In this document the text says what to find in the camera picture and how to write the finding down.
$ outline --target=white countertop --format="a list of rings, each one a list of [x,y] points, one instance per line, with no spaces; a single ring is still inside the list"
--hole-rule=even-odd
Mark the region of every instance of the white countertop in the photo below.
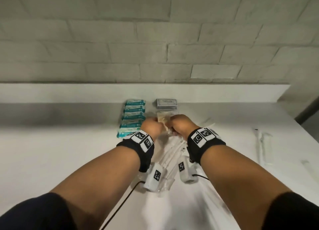
[[[211,118],[213,129],[237,151],[257,159],[252,128],[273,135],[273,166],[267,170],[319,205],[319,185],[300,160],[319,172],[319,144],[272,103],[179,103],[195,123]],[[147,111],[155,109],[147,105]],[[122,104],[0,104],[0,214],[44,194],[93,158],[112,149]],[[239,229],[232,217],[206,201],[204,179],[183,184],[176,176],[168,196],[134,192],[109,229]],[[142,215],[147,212],[147,219]]]

